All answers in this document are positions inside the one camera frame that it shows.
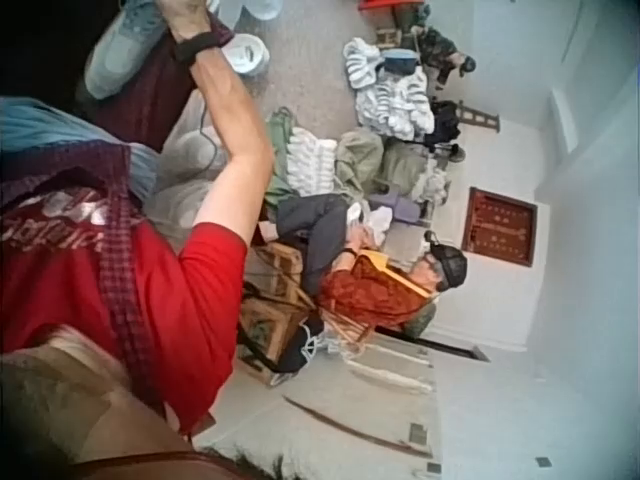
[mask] leg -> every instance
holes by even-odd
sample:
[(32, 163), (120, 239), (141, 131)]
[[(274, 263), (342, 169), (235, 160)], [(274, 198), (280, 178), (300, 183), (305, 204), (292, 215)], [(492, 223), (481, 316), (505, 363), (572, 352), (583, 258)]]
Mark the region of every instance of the leg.
[[(221, 45), (233, 37), (213, 15), (211, 25)], [(173, 58), (174, 45), (164, 35), (136, 76), (120, 93), (100, 102), (89, 120), (121, 140), (161, 151), (195, 88), (189, 69)]]
[(291, 198), (278, 205), (279, 236), (298, 230), (309, 232), (301, 283), (302, 289), (311, 296), (319, 293), (322, 277), (344, 247), (347, 209), (347, 202), (334, 194)]

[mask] wooden stick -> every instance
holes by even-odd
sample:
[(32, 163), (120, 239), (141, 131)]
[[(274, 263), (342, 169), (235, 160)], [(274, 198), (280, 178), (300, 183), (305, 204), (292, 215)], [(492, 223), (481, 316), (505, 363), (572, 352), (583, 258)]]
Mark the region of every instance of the wooden stick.
[(365, 442), (369, 442), (369, 443), (373, 443), (374, 445), (378, 445), (379, 447), (384, 447), (384, 448), (388, 448), (390, 450), (395, 450), (396, 452), (400, 452), (400, 453), (406, 453), (407, 455), (412, 455), (414, 457), (419, 457), (419, 458), (433, 458), (433, 455), (431, 455), (430, 452), (427, 452), (425, 450), (419, 450), (417, 448), (413, 448), (411, 445), (406, 445), (406, 444), (402, 444), (402, 443), (394, 443), (394, 442), (390, 442), (389, 440), (384, 440), (383, 438), (378, 438), (378, 437), (374, 437), (373, 435), (369, 435), (366, 433), (362, 433), (359, 432), (358, 430), (354, 430), (351, 427), (347, 427), (346, 425), (343, 425), (325, 415), (323, 415), (320, 412), (317, 412), (315, 410), (313, 410), (312, 408), (309, 407), (305, 407), (304, 405), (299, 404), (298, 402), (291, 400), (290, 398), (286, 397), (286, 396), (282, 396), (282, 398), (284, 398), (285, 402), (293, 405), (294, 407), (302, 410), (303, 412), (305, 412), (307, 415), (315, 418), (316, 420), (318, 420), (321, 423), (324, 423), (325, 425), (329, 425), (330, 427), (336, 428), (338, 430), (340, 430), (341, 432), (347, 433), (349, 435), (352, 435), (356, 438), (359, 438), (361, 440), (364, 440)]

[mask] red object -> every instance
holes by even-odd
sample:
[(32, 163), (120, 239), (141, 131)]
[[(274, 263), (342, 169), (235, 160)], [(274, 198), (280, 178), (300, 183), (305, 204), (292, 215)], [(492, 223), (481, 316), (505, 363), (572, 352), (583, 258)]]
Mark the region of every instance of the red object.
[[(97, 281), (106, 210), (101, 194), (82, 188), (32, 197), (3, 216), (3, 352), (68, 325), (118, 358)], [(232, 371), (247, 247), (205, 223), (176, 256), (141, 215), (132, 224), (133, 281), (155, 383), (188, 432)]]
[(462, 249), (530, 267), (537, 213), (534, 204), (471, 188)]
[(408, 3), (424, 3), (424, 0), (360, 0), (358, 10), (369, 10), (371, 8), (394, 7), (396, 5), (406, 5)]

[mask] red t-shirt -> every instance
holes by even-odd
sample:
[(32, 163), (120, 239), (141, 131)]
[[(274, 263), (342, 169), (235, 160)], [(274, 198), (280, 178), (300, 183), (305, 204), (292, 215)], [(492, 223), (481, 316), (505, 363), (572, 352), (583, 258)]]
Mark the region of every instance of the red t-shirt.
[[(69, 325), (118, 356), (98, 286), (106, 210), (98, 192), (80, 188), (30, 198), (3, 216), (3, 352)], [(247, 247), (203, 223), (176, 256), (142, 216), (133, 219), (132, 243), (156, 384), (188, 431), (231, 374)]]

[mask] black wristband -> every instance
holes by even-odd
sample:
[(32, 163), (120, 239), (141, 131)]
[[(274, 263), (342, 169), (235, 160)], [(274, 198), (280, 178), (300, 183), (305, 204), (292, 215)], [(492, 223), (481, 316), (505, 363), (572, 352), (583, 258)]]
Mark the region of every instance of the black wristband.
[(179, 63), (190, 67), (196, 61), (196, 55), (199, 52), (219, 46), (220, 35), (213, 32), (204, 32), (177, 44), (173, 55)]
[(349, 247), (343, 248), (340, 253), (350, 253), (354, 257), (358, 258), (358, 252), (356, 252), (353, 248), (349, 248)]

